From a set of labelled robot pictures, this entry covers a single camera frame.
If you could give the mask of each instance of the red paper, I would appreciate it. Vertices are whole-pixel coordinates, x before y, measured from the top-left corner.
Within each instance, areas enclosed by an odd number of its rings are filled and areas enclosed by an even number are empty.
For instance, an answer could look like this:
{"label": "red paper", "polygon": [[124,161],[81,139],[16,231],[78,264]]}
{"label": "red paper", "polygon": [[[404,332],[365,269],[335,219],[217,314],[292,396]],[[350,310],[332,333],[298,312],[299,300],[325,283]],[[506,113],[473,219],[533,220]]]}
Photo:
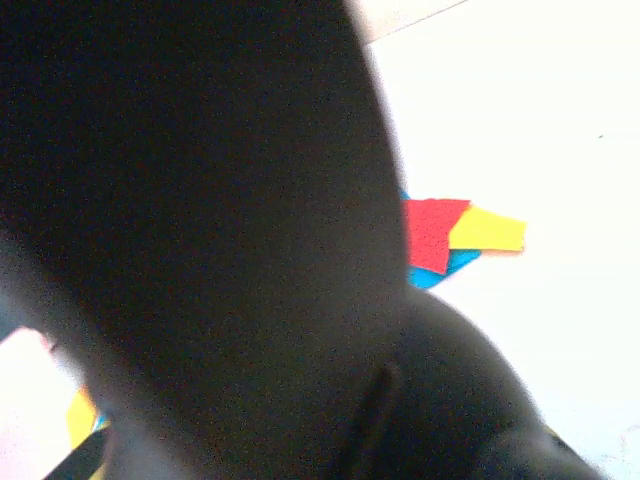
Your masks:
{"label": "red paper", "polygon": [[405,200],[409,265],[444,275],[449,261],[449,231],[469,200]]}

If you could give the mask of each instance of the yellow object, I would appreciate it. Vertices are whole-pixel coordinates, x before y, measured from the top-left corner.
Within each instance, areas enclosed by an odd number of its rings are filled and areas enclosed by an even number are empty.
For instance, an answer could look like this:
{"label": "yellow object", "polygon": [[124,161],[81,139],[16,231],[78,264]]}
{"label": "yellow object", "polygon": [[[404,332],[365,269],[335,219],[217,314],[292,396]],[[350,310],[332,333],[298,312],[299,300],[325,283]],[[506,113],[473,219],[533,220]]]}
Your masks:
{"label": "yellow object", "polygon": [[89,480],[102,480],[104,478],[106,470],[107,466],[102,465],[98,470],[95,471],[93,475],[91,475],[91,477],[89,477]]}
{"label": "yellow object", "polygon": [[93,431],[93,425],[98,418],[98,409],[93,404],[88,390],[83,387],[78,390],[67,411],[67,425],[71,438],[71,448],[76,449]]}
{"label": "yellow object", "polygon": [[524,247],[527,224],[471,206],[449,232],[449,248],[453,250],[509,250]]}

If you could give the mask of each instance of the blue felt piece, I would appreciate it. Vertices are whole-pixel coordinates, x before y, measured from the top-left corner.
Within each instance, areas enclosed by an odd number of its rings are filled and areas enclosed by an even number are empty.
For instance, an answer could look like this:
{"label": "blue felt piece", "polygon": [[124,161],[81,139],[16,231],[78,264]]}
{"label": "blue felt piece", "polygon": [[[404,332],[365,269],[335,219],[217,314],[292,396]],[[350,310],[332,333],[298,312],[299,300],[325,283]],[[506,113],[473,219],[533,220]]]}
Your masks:
{"label": "blue felt piece", "polygon": [[451,250],[447,273],[440,275],[423,268],[409,267],[409,283],[418,288],[431,288],[479,256],[480,250]]}

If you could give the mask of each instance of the white background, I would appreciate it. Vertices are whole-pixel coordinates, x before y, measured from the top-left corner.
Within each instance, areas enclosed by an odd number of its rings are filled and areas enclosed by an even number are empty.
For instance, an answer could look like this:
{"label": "white background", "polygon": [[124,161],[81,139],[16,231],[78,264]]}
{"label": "white background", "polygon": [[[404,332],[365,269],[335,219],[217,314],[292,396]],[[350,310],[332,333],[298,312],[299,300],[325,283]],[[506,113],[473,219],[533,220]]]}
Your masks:
{"label": "white background", "polygon": [[461,0],[344,0],[362,40],[372,42]]}
{"label": "white background", "polygon": [[523,254],[485,255],[432,292],[620,479],[640,478],[625,433],[640,425],[636,5],[470,0],[366,50],[409,195],[528,222]]}

